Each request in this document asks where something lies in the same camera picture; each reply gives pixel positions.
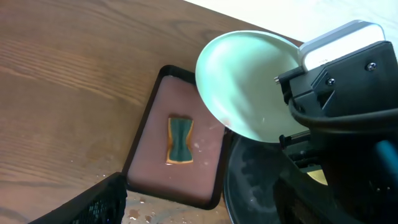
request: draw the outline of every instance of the water stain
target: water stain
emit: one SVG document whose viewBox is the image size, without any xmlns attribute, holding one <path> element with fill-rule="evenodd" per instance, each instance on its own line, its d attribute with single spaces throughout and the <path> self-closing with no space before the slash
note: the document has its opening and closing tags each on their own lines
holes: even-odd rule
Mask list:
<svg viewBox="0 0 398 224">
<path fill-rule="evenodd" d="M 138 213 L 138 211 L 139 211 L 139 209 L 138 210 L 135 210 L 135 209 L 130 210 L 129 218 L 133 219 L 133 220 L 137 220 L 137 218 L 140 217 L 140 214 Z"/>
<path fill-rule="evenodd" d="M 146 215 L 146 216 L 145 216 L 145 221 L 146 221 L 147 223 L 150 223 L 150 221 L 152 221 L 152 217 Z"/>
</svg>

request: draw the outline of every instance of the brown tabletop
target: brown tabletop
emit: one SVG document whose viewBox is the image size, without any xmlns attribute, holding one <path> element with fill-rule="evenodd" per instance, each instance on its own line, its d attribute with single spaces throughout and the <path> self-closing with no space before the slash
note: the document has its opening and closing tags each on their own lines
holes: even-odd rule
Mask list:
<svg viewBox="0 0 398 224">
<path fill-rule="evenodd" d="M 182 0 L 3 0 L 0 21 L 0 223 L 121 171 L 163 65 L 194 71 L 214 37 L 262 30 Z M 123 223 L 229 223 L 223 202 L 203 211 L 131 192 L 125 212 Z"/>
</svg>

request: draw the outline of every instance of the wood grain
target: wood grain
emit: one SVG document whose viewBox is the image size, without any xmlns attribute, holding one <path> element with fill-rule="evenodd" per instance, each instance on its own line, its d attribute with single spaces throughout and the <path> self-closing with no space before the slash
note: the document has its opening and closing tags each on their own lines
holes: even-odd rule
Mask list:
<svg viewBox="0 0 398 224">
<path fill-rule="evenodd" d="M 120 171 L 163 65 L 260 28 L 180 0 L 0 1 L 0 223 L 27 223 Z M 129 193 L 135 223 L 228 223 L 213 211 Z"/>
</svg>

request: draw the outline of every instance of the black plate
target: black plate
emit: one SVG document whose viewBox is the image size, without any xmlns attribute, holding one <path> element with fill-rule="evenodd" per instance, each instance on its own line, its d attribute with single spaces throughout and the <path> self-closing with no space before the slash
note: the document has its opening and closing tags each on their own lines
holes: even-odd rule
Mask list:
<svg viewBox="0 0 398 224">
<path fill-rule="evenodd" d="M 225 204 L 234 224 L 280 223 L 273 186 L 284 161 L 278 144 L 234 138 L 224 182 Z"/>
<path fill-rule="evenodd" d="M 127 176 L 127 173 L 129 172 L 130 165 L 132 162 L 132 159 L 134 158 L 134 155 L 136 153 L 136 149 L 139 143 L 139 140 L 141 138 L 142 132 L 144 130 L 146 121 L 149 116 L 150 109 L 152 108 L 152 104 L 155 100 L 157 90 L 159 89 L 160 83 L 165 76 L 174 76 L 177 78 L 180 78 L 188 83 L 196 85 L 195 81 L 195 74 L 192 72 L 188 72 L 182 68 L 175 67 L 173 65 L 166 65 L 162 69 L 160 69 L 159 75 L 155 81 L 154 88 L 152 90 L 152 93 L 150 94 L 147 106 L 144 111 L 144 115 L 142 115 L 141 122 L 139 124 L 136 137 L 134 138 L 129 155 L 127 156 L 126 162 L 124 163 L 122 174 Z M 224 181 L 224 173 L 227 165 L 227 158 L 228 158 L 228 151 L 231 146 L 231 136 L 232 136 L 232 131 L 230 131 L 228 128 L 225 129 L 226 134 L 224 135 L 223 138 L 223 144 L 221 147 L 221 152 L 220 152 L 220 159 L 218 161 L 218 166 L 217 166 L 217 173 L 216 173 L 216 180 L 215 180 L 215 185 L 213 189 L 213 195 L 211 196 L 211 199 L 208 203 L 202 204 L 202 203 L 192 203 L 187 199 L 184 198 L 175 198 L 175 197 L 169 197 L 167 195 L 161 195 L 158 194 L 157 192 L 151 192 L 145 189 L 140 189 L 137 188 L 133 185 L 127 184 L 127 190 L 133 191 L 133 192 L 138 192 L 140 194 L 146 194 L 158 198 L 163 198 L 166 200 L 182 203 L 185 205 L 193 206 L 196 208 L 201 208 L 205 210 L 211 210 L 215 208 L 218 203 L 220 202 L 221 198 L 221 192 L 223 191 L 223 181 Z"/>
</svg>

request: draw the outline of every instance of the black tray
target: black tray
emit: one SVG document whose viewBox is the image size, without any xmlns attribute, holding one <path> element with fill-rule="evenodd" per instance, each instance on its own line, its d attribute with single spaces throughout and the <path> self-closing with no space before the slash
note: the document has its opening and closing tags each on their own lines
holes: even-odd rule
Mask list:
<svg viewBox="0 0 398 224">
<path fill-rule="evenodd" d="M 192 72 L 186 71 L 182 68 L 178 68 L 173 65 L 166 65 L 160 69 L 159 75 L 155 81 L 154 88 L 152 90 L 152 93 L 150 94 L 149 101 L 145 108 L 144 115 L 142 115 L 142 119 L 139 124 L 138 130 L 136 133 L 136 137 L 134 138 L 134 140 L 132 142 L 129 155 L 127 156 L 126 162 L 124 163 L 122 174 L 125 176 L 127 176 L 127 173 L 129 172 L 129 168 L 130 168 L 132 159 L 134 158 L 134 155 L 136 153 L 136 149 L 137 149 L 138 143 L 140 141 L 142 132 L 144 130 L 146 121 L 148 119 L 150 109 L 152 108 L 152 104 L 155 100 L 157 90 L 159 89 L 159 86 L 160 86 L 160 83 L 161 83 L 163 77 L 168 76 L 168 75 L 180 78 L 188 83 L 196 85 L 195 74 Z M 157 194 L 157 192 L 151 192 L 151 191 L 148 191 L 145 189 L 139 189 L 133 185 L 129 185 L 128 183 L 127 183 L 127 190 L 137 192 L 140 194 L 146 194 L 146 195 L 178 202 L 178 203 L 182 203 L 185 205 L 189 205 L 189 206 L 193 206 L 193 207 L 201 208 L 201 209 L 205 209 L 205 210 L 214 209 L 220 202 L 221 193 L 223 191 L 224 173 L 225 173 L 226 166 L 227 166 L 228 151 L 231 147 L 231 138 L 233 135 L 233 132 L 231 130 L 229 130 L 228 128 L 225 128 L 225 131 L 226 131 L 226 134 L 224 135 L 223 143 L 221 146 L 220 159 L 218 161 L 218 166 L 217 166 L 217 173 L 216 173 L 216 180 L 215 180 L 214 189 L 213 189 L 213 195 L 211 196 L 211 199 L 208 203 L 206 203 L 206 204 L 193 203 L 184 198 L 168 197 L 166 195 Z"/>
</svg>

